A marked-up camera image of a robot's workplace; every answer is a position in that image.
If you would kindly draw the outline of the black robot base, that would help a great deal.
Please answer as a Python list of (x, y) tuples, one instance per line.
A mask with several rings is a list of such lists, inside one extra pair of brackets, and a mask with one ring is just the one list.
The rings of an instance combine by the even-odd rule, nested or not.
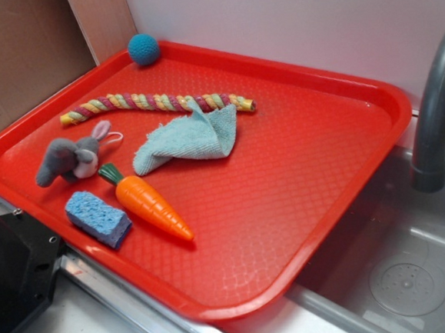
[(21, 333), (51, 306), (63, 250), (56, 231), (0, 202), (0, 333)]

